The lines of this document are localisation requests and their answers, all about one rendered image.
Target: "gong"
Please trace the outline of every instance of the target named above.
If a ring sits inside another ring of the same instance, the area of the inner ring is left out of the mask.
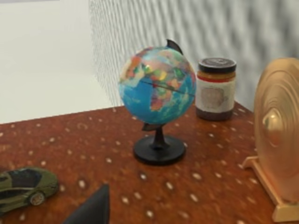
[[[299,202],[299,60],[271,62],[254,103],[259,164],[282,199]]]

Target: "white label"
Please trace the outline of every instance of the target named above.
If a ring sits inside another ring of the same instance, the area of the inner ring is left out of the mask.
[[[211,83],[196,77],[195,105],[205,112],[221,113],[234,108],[235,79],[224,83]]]

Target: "brown speckled table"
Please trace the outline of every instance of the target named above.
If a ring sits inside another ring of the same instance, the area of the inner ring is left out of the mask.
[[[60,224],[99,186],[111,190],[111,224],[271,224],[274,205],[252,170],[253,114],[208,122],[195,108],[164,128],[182,139],[185,158],[150,167],[132,156],[145,134],[124,107],[0,125],[0,171],[26,165],[51,170],[60,191],[39,207],[8,213],[0,224]]]

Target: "wooden stand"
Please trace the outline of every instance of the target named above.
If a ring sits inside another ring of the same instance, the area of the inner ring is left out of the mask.
[[[283,201],[278,195],[273,186],[270,184],[268,178],[260,166],[257,156],[250,156],[245,159],[242,164],[243,168],[252,168],[257,175],[259,181],[266,189],[273,203],[276,205],[272,215],[272,219],[276,223],[299,221],[299,203],[289,204]]]

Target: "globe equator line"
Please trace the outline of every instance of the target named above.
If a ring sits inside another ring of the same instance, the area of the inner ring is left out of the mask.
[[[145,81],[140,81],[140,82],[145,83],[145,84],[149,84],[149,85],[153,85],[153,83],[148,83],[148,82],[145,82]],[[195,95],[192,95],[190,93],[185,93],[185,92],[181,92],[181,91],[178,91],[178,90],[172,90],[170,88],[166,88],[165,86],[161,86],[161,85],[157,85],[157,84],[155,84],[155,86],[163,88],[163,89],[166,89],[166,90],[171,90],[171,91],[174,91],[174,92],[179,92],[179,93],[182,93],[182,94],[187,94],[187,95],[189,95],[191,97],[195,97]]]

